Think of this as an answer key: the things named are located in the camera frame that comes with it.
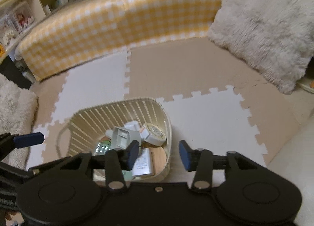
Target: white puzzle mat tile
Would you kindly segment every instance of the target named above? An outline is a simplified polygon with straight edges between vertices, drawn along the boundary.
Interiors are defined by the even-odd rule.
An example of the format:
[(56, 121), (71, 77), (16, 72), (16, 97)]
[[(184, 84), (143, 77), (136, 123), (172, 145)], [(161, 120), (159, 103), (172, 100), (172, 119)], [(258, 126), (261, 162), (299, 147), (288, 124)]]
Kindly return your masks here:
[[(201, 95), (193, 92), (191, 98), (182, 95), (173, 96), (174, 100), (162, 104), (172, 124), (172, 155), (169, 176), (164, 182), (188, 182), (191, 184), (194, 172), (186, 172), (179, 155), (179, 141), (186, 140), (192, 149), (204, 148), (215, 155), (225, 155), (227, 151), (237, 151), (244, 156), (266, 166), (263, 154), (267, 153), (265, 145), (259, 145), (255, 135), (259, 134), (257, 126), (251, 126), (249, 109), (243, 109), (240, 94), (233, 92), (232, 86), (227, 90), (210, 89), (210, 93)], [(214, 172), (213, 185), (224, 181), (222, 170)]]
[(123, 100), (127, 56), (123, 51), (70, 69), (51, 124), (63, 123), (81, 109)]
[[(32, 133), (36, 132), (41, 132), (45, 140), (49, 135), (49, 130), (48, 130), (49, 124), (39, 125), (37, 128), (32, 129)], [(46, 149), (46, 142), (43, 142), (42, 144), (39, 145), (34, 145), (29, 148), (29, 155), (28, 159), (26, 162), (26, 170), (28, 170), (30, 167), (34, 167), (37, 165), (40, 165), (44, 162), (44, 158), (42, 157), (42, 152)]]

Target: doll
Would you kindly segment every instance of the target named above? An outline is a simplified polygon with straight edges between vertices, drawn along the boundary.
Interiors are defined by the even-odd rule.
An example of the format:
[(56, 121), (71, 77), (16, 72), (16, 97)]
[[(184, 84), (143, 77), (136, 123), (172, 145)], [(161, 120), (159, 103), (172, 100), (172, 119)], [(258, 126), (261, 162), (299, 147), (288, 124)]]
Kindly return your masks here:
[(27, 28), (27, 21), (25, 20), (23, 13), (18, 13), (16, 15), (16, 18), (18, 19), (18, 23), (20, 24), (22, 28), (24, 29)]

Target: beige puzzle mat tile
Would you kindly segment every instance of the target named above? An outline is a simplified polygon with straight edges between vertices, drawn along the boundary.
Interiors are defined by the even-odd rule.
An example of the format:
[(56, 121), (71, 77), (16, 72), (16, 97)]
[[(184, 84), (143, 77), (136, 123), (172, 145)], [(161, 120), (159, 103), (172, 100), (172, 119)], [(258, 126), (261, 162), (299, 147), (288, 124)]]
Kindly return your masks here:
[[(48, 126), (49, 134), (45, 137), (46, 149), (42, 152), (42, 156), (44, 158), (44, 163), (50, 162), (56, 159), (59, 159), (56, 144), (57, 144), (57, 136), (61, 129), (63, 129), (69, 122), (69, 118), (65, 119), (63, 123), (59, 123), (58, 121), (55, 122), (54, 125)], [(67, 156), (67, 151), (69, 147), (70, 141), (70, 131), (67, 129), (61, 135), (59, 147), (61, 151), (62, 157)]]
[(314, 94), (305, 91), (298, 85), (290, 95), (284, 95), (291, 104), (294, 115), (300, 124), (306, 123), (314, 115)]
[(204, 95), (210, 88), (222, 91), (227, 85), (234, 86), (244, 99), (243, 108), (250, 108), (251, 125), (256, 124), (260, 131), (258, 143), (266, 145), (266, 164), (299, 129), (291, 105), (276, 87), (207, 38), (132, 49), (127, 66), (129, 94), (125, 98), (150, 96), (172, 101), (173, 95), (188, 98), (193, 91)]
[(68, 71), (55, 75), (42, 82), (34, 83), (30, 90), (38, 96), (38, 110), (34, 122), (34, 128), (50, 123), (51, 114), (55, 110), (55, 103), (59, 99), (63, 84), (66, 82)]

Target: wicker basket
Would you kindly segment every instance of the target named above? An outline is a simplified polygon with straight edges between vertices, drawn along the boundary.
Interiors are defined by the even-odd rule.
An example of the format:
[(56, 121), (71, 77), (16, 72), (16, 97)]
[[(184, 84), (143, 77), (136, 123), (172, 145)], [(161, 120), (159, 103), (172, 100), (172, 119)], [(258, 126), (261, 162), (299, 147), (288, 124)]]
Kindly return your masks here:
[[(106, 130), (114, 126), (124, 126), (129, 121), (137, 120), (142, 126), (145, 122), (158, 126), (166, 135), (167, 141), (162, 145), (167, 161), (164, 169), (154, 176), (136, 177), (137, 181), (162, 181), (170, 170), (170, 154), (172, 145), (172, 129), (169, 117), (162, 106), (152, 98), (134, 98), (86, 108), (75, 113), (65, 129), (71, 133), (68, 156), (80, 152), (93, 151), (96, 143), (105, 135)], [(60, 131), (57, 138), (59, 157), (59, 140), (64, 132)], [(95, 170), (96, 175), (104, 177), (103, 170)]]

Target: tape roll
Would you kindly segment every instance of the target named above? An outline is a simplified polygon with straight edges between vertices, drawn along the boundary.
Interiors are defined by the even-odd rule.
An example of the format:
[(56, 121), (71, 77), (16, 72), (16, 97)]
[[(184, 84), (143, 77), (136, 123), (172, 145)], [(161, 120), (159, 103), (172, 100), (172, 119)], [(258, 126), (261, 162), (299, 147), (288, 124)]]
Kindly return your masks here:
[(141, 138), (152, 145), (161, 146), (167, 140), (160, 128), (148, 122), (144, 123), (139, 132)]

